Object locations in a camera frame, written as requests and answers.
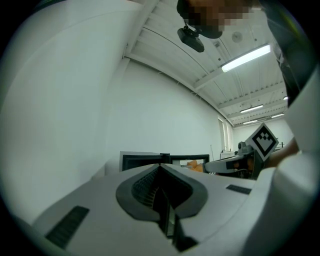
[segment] fluorescent light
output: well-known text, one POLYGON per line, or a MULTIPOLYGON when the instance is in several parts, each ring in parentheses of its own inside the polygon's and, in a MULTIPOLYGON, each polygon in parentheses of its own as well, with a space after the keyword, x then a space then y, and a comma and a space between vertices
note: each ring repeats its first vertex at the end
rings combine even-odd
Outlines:
POLYGON ((252 111, 252 110, 260 109, 260 108, 262 108, 263 106, 264 106, 264 105, 259 105, 259 106, 250 107, 250 108, 248 108, 248 109, 245 109, 245 110, 240 111, 240 113, 245 113, 245 112, 249 112, 249 111, 252 111))
POLYGON ((263 56, 265 54, 268 54, 270 52, 271 52, 270 45, 269 44, 265 45, 263 47, 255 49, 255 50, 253 50, 253 51, 251 51, 251 52, 249 52, 249 53, 247 53, 247 54, 245 54, 245 55, 243 55, 241 57, 238 57, 238 58, 234 59, 233 61, 223 65, 221 67, 222 71, 224 73, 226 73, 226 72, 228 72, 228 71, 230 71, 230 70, 232 70, 232 69, 234 69, 234 68, 236 68, 236 67, 238 67, 238 66, 240 66, 240 65, 242 65, 244 63, 252 61, 252 60, 254 60, 254 59, 258 58, 258 57, 261 57, 261 56, 263 56))
POLYGON ((244 125, 248 125, 248 124, 252 124, 252 123, 256 123, 258 122, 258 120, 253 120, 253 121, 250 121, 250 122, 244 122, 243 124, 244 125))
POLYGON ((271 118, 278 118, 278 117, 281 117, 281 116, 283 116, 284 114, 277 114, 277 115, 274 115, 274 116, 272 116, 271 118))

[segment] white ceiling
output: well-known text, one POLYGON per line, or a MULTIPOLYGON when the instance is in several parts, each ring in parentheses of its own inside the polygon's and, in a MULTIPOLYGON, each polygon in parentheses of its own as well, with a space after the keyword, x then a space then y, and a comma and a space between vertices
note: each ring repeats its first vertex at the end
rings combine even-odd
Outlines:
POLYGON ((131 32, 125 56, 149 65, 196 92, 233 126, 270 118, 287 109, 286 88, 273 53, 243 64, 227 73, 224 63, 264 44, 274 44, 267 18, 255 10, 248 18, 225 27, 219 39, 200 36, 205 51, 198 53, 183 44, 177 34, 184 21, 177 12, 178 0, 146 0, 131 32), (232 34, 240 32, 241 42, 232 34), (256 111, 241 110, 263 104, 256 111))

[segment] ceiling light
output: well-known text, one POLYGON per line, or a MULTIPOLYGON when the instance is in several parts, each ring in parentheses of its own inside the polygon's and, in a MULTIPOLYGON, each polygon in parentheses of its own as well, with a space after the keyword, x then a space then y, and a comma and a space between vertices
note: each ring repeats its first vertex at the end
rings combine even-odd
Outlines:
POLYGON ((245 112, 249 112, 249 111, 252 111, 252 110, 260 109, 260 108, 262 108, 263 106, 264 106, 264 105, 259 105, 259 106, 250 107, 250 108, 248 108, 248 109, 245 109, 245 110, 240 111, 240 113, 245 113, 245 112))
POLYGON ((277 114, 277 115, 274 115, 274 116, 272 116, 271 118, 278 118, 278 117, 281 117, 281 116, 283 116, 284 114, 277 114))
POLYGON ((271 52, 270 45, 262 46, 221 66, 224 73, 271 52))
POLYGON ((244 125, 248 125, 248 124, 252 124, 252 123, 256 123, 258 122, 258 120, 253 120, 253 121, 249 121, 249 122, 244 122, 244 125))

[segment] wall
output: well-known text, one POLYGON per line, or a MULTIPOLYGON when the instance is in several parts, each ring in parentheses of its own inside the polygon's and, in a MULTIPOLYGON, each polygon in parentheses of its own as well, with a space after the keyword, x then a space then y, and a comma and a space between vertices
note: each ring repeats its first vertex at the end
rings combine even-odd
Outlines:
POLYGON ((68 0, 29 17, 0 67, 0 171, 28 223, 107 161, 108 84, 141 5, 68 0))
POLYGON ((128 62, 121 62, 109 87, 106 172, 118 172, 120 151, 210 154, 212 161, 212 145, 214 159, 220 159, 217 112, 172 78, 128 62))
MULTIPOLYGON (((287 144, 293 137, 293 133, 290 130, 285 119, 280 118, 265 123, 270 131, 278 138, 279 143, 283 142, 287 144)), ((233 146, 235 149, 238 148, 239 142, 244 142, 250 135, 252 135, 258 128, 260 124, 244 126, 241 128, 233 129, 233 146)))

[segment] person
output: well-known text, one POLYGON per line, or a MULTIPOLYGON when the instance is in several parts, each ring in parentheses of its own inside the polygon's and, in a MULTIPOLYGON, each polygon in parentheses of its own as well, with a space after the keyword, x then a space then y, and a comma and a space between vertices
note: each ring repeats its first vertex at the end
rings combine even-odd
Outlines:
MULTIPOLYGON (((290 107, 318 60, 301 26, 280 3, 275 0, 179 0, 177 5, 178 13, 189 25, 212 30, 215 34, 221 33, 224 26, 231 24, 231 20, 242 19, 251 10, 261 10, 266 14, 269 29, 277 42, 274 52, 290 107)), ((276 167, 284 158, 298 151, 299 147, 293 138, 283 149, 272 153, 264 167, 276 167)))

